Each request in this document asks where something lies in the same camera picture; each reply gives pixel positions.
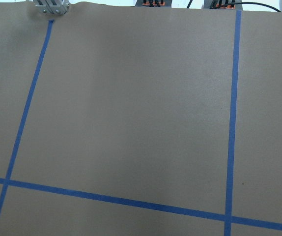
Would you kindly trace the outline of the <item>aluminium frame post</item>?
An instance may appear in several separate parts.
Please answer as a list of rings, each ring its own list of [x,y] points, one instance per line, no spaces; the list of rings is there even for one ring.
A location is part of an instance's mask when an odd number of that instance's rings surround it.
[[[64,15],[70,8],[68,0],[33,0],[33,3],[44,14]]]

